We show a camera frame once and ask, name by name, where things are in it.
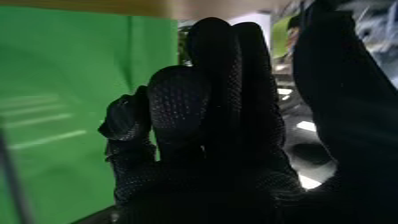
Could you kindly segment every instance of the green screen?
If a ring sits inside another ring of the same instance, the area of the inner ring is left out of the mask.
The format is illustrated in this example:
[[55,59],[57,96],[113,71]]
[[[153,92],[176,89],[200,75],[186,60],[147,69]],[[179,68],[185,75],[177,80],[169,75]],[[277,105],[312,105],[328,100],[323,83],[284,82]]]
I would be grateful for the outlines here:
[[[0,7],[0,117],[35,223],[112,205],[105,108],[176,64],[176,21]],[[0,223],[17,223],[0,176]]]

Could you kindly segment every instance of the blurred background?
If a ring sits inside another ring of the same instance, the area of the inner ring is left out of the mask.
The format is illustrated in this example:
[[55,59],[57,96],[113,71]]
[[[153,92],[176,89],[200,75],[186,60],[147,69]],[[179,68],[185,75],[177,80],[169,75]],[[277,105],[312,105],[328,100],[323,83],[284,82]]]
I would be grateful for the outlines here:
[[[334,174],[291,78],[296,15],[311,1],[160,2],[0,0],[1,224],[19,223],[10,175],[35,223],[73,223],[112,206],[113,177],[96,132],[106,105],[160,68],[190,65],[186,32],[206,16],[261,25],[288,130],[284,150],[304,187],[314,188]],[[353,13],[357,35],[398,86],[398,3],[353,0],[339,8]]]

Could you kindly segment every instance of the textured glove fabric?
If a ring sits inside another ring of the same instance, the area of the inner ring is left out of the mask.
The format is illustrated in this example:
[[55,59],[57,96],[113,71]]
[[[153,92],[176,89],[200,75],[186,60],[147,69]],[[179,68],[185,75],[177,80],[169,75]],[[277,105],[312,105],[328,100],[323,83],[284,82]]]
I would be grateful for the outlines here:
[[[229,222],[277,223],[282,207],[300,200],[304,190],[280,150],[284,123],[261,28],[232,27],[208,18],[192,27],[186,46],[193,66],[158,71],[145,91],[142,87],[110,104],[99,128],[121,222],[176,223],[177,210],[181,219],[190,214],[188,223],[218,223],[224,215]],[[238,202],[252,203],[240,214]]]
[[318,16],[293,57],[296,88],[339,162],[336,177],[309,195],[325,199],[323,206],[348,206],[359,223],[396,223],[398,95],[346,13]]

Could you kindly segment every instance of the finger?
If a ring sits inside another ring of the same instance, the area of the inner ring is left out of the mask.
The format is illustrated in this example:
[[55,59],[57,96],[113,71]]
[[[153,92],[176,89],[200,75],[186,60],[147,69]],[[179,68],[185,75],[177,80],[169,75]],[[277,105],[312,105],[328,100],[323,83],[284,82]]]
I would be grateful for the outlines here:
[[334,102],[343,98],[373,102],[396,100],[392,84],[355,35],[350,15],[332,13],[307,27],[296,42],[293,67],[309,105],[334,109]]
[[284,122],[277,106],[277,85],[263,31],[256,23],[234,26],[243,56],[241,125],[245,154],[263,160],[279,153],[284,143]]
[[332,13],[307,27],[293,70],[318,135],[339,164],[352,166],[359,156],[369,161],[389,158],[380,155],[387,152],[373,148],[392,150],[398,145],[398,94],[357,38],[350,15]]
[[110,103],[105,122],[97,129],[108,139],[108,159],[128,160],[131,165],[154,160],[147,108],[145,87],[140,86],[135,95],[122,95]]
[[160,159],[174,163],[202,160],[209,84],[200,73],[185,66],[161,69],[149,81],[147,97]]
[[122,95],[110,103],[99,132],[108,139],[128,141],[147,135],[149,129],[149,104],[145,87],[140,86],[135,95]]
[[211,83],[208,124],[208,156],[225,156],[236,145],[241,109],[241,58],[236,35],[216,18],[197,22],[188,33],[188,54],[193,67]]

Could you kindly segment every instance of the gloved hand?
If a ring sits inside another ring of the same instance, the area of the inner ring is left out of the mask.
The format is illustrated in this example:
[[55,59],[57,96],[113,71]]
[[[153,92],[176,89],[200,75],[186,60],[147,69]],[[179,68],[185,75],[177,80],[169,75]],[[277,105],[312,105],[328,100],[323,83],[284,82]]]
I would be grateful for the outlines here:
[[316,4],[311,9],[320,12],[295,47],[295,83],[339,163],[314,193],[350,207],[359,223],[396,223],[398,93],[357,38],[352,15]]
[[158,71],[145,94],[142,87],[110,104],[99,128],[121,222],[275,223],[280,207],[304,191],[280,150],[284,124],[261,28],[252,23],[231,27],[208,18],[192,27],[186,46],[193,66]]

